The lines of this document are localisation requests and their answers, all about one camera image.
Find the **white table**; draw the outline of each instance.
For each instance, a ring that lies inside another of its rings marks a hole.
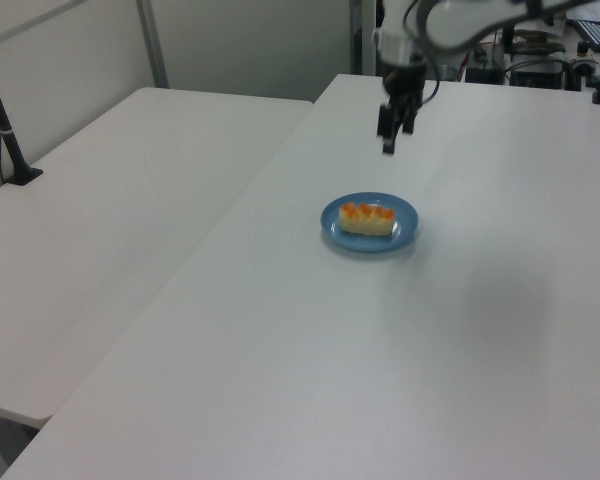
[[[43,425],[309,107],[139,90],[0,188],[0,415]]]
[[[600,107],[443,84],[385,157],[382,99],[334,81],[5,480],[600,478]],[[374,190],[415,244],[332,247]]]

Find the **orange topping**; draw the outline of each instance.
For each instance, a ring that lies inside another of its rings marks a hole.
[[[360,203],[355,205],[353,202],[347,202],[340,207],[342,212],[349,218],[369,218],[372,213],[375,213],[378,218],[386,218],[393,220],[394,212],[392,208],[383,208],[379,205],[368,205],[366,203]]]
[[[371,212],[373,211],[373,209],[366,203],[361,203],[360,205],[358,205],[358,209],[365,217],[371,215]]]

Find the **white wall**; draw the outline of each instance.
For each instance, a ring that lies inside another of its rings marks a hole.
[[[349,0],[153,0],[171,88],[315,101],[350,72]]]
[[[71,0],[0,0],[0,35],[71,3]]]
[[[0,95],[29,163],[146,86],[135,0],[87,0],[0,43]]]

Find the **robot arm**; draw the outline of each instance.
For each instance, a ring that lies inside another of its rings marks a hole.
[[[494,30],[588,1],[383,0],[385,17],[375,38],[382,83],[389,94],[378,119],[383,152],[394,153],[400,128],[413,133],[418,110],[433,97],[422,98],[427,65],[440,77],[437,55],[466,51]]]

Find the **blue plate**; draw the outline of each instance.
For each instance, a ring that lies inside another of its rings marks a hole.
[[[340,230],[340,207],[347,203],[368,203],[380,205],[384,208],[393,208],[396,222],[391,235],[372,237],[356,235]],[[386,193],[360,192],[340,197],[322,211],[320,223],[326,234],[336,244],[354,252],[386,252],[404,247],[413,241],[418,227],[418,212],[413,206],[399,197]]]

